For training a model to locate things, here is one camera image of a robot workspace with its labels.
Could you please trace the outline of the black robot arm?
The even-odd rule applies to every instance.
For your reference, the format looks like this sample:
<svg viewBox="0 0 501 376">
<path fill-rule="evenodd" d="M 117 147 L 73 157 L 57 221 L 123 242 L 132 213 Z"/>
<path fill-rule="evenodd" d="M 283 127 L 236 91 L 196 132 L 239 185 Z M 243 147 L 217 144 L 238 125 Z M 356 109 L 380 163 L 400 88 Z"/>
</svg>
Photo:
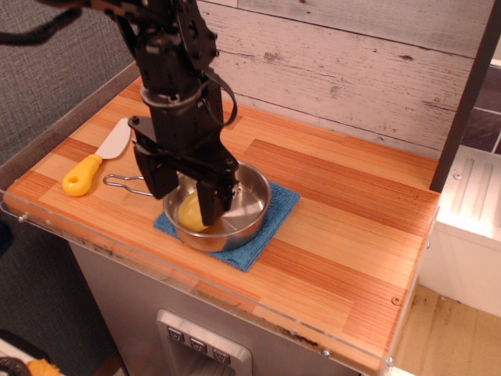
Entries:
<svg viewBox="0 0 501 376">
<path fill-rule="evenodd" d="M 135 158 L 151 194 L 160 199 L 179 185 L 182 173 L 196 181 L 204 225 L 231 206 L 238 163 L 223 146 L 228 118 L 222 93 L 231 88 L 211 68 L 217 35 L 195 1 L 85 1 L 120 28 L 139 68 L 147 117 L 131 117 Z"/>
</svg>

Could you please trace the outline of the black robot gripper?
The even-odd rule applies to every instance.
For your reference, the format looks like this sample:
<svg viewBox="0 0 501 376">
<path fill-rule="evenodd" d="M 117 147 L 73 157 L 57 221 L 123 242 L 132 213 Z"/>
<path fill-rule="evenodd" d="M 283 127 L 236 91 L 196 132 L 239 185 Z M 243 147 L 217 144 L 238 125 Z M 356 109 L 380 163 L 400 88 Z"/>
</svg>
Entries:
<svg viewBox="0 0 501 376">
<path fill-rule="evenodd" d="M 232 205 L 238 163 L 223 146 L 222 129 L 236 120 L 234 106 L 224 119 L 219 84 L 199 84 L 187 92 L 140 88 L 148 117 L 132 117 L 136 163 L 149 192 L 162 199 L 178 187 L 178 173 L 196 181 L 202 222 L 213 226 Z"/>
</svg>

